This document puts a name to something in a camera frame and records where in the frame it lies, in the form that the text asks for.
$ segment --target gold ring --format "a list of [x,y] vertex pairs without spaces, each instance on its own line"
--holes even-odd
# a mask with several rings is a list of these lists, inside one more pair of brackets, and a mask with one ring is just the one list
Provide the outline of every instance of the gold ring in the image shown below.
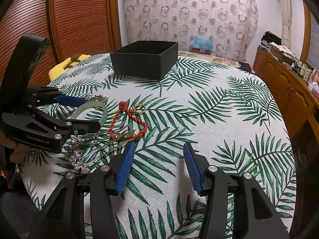
[[134,113],[138,115],[146,112],[146,106],[143,104],[134,104],[132,108],[134,109]]

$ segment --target white wall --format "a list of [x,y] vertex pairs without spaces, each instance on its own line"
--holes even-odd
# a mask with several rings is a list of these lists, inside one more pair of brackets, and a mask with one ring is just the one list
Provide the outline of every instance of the white wall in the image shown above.
[[[253,66],[256,56],[257,47],[260,44],[261,38],[266,31],[270,31],[273,34],[281,37],[281,9],[277,0],[256,0],[259,21],[256,29],[256,33],[251,40],[251,43],[247,49],[246,61]],[[120,18],[120,30],[122,45],[127,45],[127,37],[124,23],[123,13],[123,0],[118,0],[119,18]],[[300,57],[303,36],[304,36],[304,9],[302,0],[291,0],[292,10],[292,24],[291,24],[291,51],[295,53],[297,57]]]

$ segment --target cabinet door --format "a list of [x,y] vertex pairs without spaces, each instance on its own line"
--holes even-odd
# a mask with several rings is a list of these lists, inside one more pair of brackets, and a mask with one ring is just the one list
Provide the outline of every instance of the cabinet door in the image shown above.
[[279,70],[277,86],[275,87],[274,91],[271,91],[271,93],[278,105],[281,114],[283,114],[286,110],[288,96],[291,92],[291,89],[293,89],[292,86],[294,83],[295,82],[293,78],[288,73],[286,73],[285,70]]
[[288,104],[283,113],[283,119],[291,139],[306,121],[314,106],[312,99],[300,85],[296,84],[291,88],[288,94]]
[[277,79],[278,79],[278,62],[273,60],[272,58],[267,58],[265,60],[264,69],[262,72],[262,80],[268,86],[270,92],[273,94],[277,92]]
[[256,59],[255,59],[255,63],[254,63],[254,71],[256,73],[257,76],[259,76],[260,78],[262,78],[262,70],[264,68],[264,55],[257,51],[257,55],[256,55]]

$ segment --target beige curtain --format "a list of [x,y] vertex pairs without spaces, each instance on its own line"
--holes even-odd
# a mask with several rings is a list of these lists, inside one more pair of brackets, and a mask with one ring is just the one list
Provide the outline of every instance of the beige curtain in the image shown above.
[[256,31],[256,0],[123,0],[128,43],[166,40],[189,51],[195,36],[216,56],[243,61]]
[[281,44],[290,49],[291,44],[291,0],[278,0],[281,7]]

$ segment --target table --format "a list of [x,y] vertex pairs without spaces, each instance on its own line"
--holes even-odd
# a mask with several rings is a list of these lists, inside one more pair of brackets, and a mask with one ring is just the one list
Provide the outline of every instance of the table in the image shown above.
[[[109,116],[103,129],[109,127],[120,101],[147,107],[141,118],[149,129],[136,148],[126,189],[120,197],[112,197],[122,239],[198,236],[206,199],[191,185],[182,157],[185,142],[225,172],[251,172],[290,229],[296,191],[292,149],[277,104],[257,76],[179,56],[158,82],[115,75],[109,54],[98,54],[49,85],[70,96],[107,96]],[[58,118],[69,117],[74,110],[57,104],[41,109]],[[98,118],[94,110],[86,115],[86,119]],[[129,128],[138,130],[133,122]],[[72,171],[65,154],[64,150],[54,154],[30,149],[20,165],[27,191],[39,209],[62,176]],[[231,238],[232,195],[228,202],[226,238]],[[85,196],[85,223],[90,238],[89,194]]]

